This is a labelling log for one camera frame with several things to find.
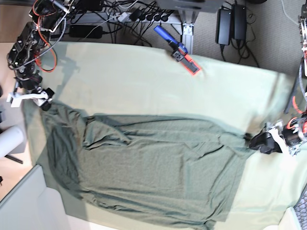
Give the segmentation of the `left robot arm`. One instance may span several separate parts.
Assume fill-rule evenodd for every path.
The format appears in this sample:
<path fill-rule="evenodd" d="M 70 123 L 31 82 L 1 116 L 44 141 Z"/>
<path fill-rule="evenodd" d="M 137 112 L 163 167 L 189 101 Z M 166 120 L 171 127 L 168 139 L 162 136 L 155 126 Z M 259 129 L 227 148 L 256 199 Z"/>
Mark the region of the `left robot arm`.
<path fill-rule="evenodd" d="M 307 143 L 307 4 L 301 7 L 298 16 L 298 26 L 301 38 L 301 60 L 292 86 L 284 113 L 294 109 L 296 115 L 288 122 L 282 120 L 276 123 L 266 123 L 264 128 L 255 135 L 249 148 L 264 154 L 273 152 L 295 156 L 301 147 Z"/>

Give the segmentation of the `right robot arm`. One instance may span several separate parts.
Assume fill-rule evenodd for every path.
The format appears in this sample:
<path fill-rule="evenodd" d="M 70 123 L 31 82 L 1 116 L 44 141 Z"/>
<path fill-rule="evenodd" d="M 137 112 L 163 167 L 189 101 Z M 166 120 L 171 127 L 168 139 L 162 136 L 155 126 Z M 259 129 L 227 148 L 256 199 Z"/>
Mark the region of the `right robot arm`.
<path fill-rule="evenodd" d="M 67 17 L 74 13 L 77 4 L 76 0 L 36 0 L 32 5 L 29 12 L 32 20 L 7 54 L 8 67 L 15 73 L 14 90 L 7 96 L 11 107 L 19 107 L 23 100 L 32 100 L 43 111 L 51 107 L 54 91 L 41 86 L 40 59 L 51 52 L 57 60 L 55 45 L 50 43 L 51 34 L 60 26 L 66 27 Z"/>

